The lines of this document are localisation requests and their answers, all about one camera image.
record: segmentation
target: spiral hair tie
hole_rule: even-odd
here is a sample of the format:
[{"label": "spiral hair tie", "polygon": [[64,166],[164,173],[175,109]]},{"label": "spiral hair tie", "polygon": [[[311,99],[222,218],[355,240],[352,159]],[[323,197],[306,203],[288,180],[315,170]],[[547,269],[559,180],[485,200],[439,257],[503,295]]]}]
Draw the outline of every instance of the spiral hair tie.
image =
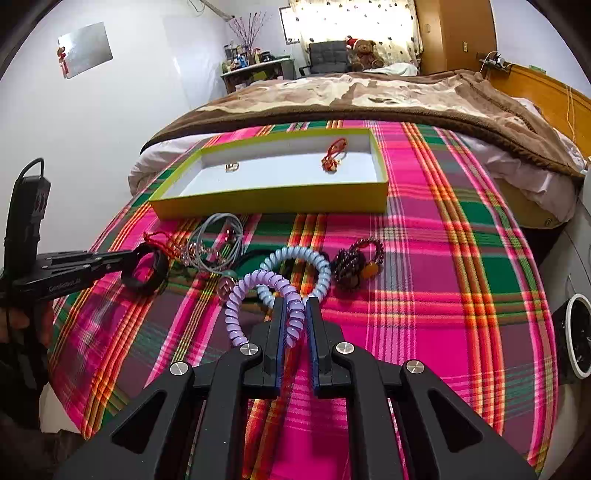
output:
[{"label": "spiral hair tie", "polygon": [[283,275],[267,270],[255,270],[246,274],[242,280],[239,280],[230,293],[229,300],[226,302],[226,330],[232,341],[233,346],[241,346],[248,343],[248,339],[242,333],[240,323],[238,322],[238,311],[248,290],[255,285],[266,285],[279,292],[287,302],[288,327],[286,328],[285,342],[289,346],[294,346],[300,333],[304,329],[304,303],[301,301],[300,294],[296,288],[290,284],[289,280],[283,278]]},{"label": "spiral hair tie", "polygon": [[[263,270],[271,270],[284,260],[290,258],[299,258],[308,263],[311,263],[318,270],[318,282],[312,290],[312,293],[304,298],[304,305],[308,302],[308,298],[317,297],[318,301],[321,302],[324,296],[327,294],[330,288],[330,262],[324,258],[318,252],[307,247],[282,247],[275,250],[275,253],[269,255],[263,263],[261,268]],[[261,301],[270,309],[275,304],[275,297],[266,285],[259,285],[256,288],[256,292],[259,294]]]}]

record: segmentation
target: green bead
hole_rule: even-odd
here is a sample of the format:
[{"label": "green bead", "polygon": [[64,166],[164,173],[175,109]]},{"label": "green bead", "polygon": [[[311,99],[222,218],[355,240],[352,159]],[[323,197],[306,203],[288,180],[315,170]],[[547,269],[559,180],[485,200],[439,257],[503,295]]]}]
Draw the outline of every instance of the green bead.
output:
[{"label": "green bead", "polygon": [[234,280],[238,280],[238,274],[234,272],[234,270],[224,270],[224,272],[222,273],[222,277],[230,277]]}]

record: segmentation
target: black bracelet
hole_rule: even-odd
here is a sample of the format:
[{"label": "black bracelet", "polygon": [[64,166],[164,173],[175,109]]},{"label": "black bracelet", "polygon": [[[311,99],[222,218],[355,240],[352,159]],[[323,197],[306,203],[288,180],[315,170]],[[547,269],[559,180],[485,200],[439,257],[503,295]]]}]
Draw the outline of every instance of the black bracelet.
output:
[{"label": "black bracelet", "polygon": [[[121,282],[139,295],[149,297],[168,277],[168,256],[159,247],[146,243],[139,245],[134,254],[133,262],[130,261],[121,270]],[[142,258],[149,254],[154,254],[152,273],[145,281],[138,280],[134,277],[134,271]]]}]

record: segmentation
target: window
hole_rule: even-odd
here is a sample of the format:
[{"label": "window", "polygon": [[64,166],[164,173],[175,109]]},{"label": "window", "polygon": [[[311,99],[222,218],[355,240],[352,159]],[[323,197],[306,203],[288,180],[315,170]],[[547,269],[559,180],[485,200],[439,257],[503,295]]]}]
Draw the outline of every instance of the window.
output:
[{"label": "window", "polygon": [[281,7],[279,9],[281,23],[283,24],[283,34],[285,43],[293,45],[300,42],[300,29],[297,26],[298,19],[291,7]]}]

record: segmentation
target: gripper text logo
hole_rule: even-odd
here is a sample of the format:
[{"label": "gripper text logo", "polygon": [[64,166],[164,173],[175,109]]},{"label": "gripper text logo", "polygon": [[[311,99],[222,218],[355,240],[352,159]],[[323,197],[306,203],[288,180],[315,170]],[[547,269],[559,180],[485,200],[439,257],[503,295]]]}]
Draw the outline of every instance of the gripper text logo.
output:
[{"label": "gripper text logo", "polygon": [[63,283],[58,283],[57,285],[53,285],[52,287],[49,287],[49,292],[54,292],[57,290],[64,290],[65,288],[70,288],[73,287],[74,285],[78,285],[79,283],[81,283],[82,280],[77,278],[75,280],[70,280],[70,281],[65,281]]}]

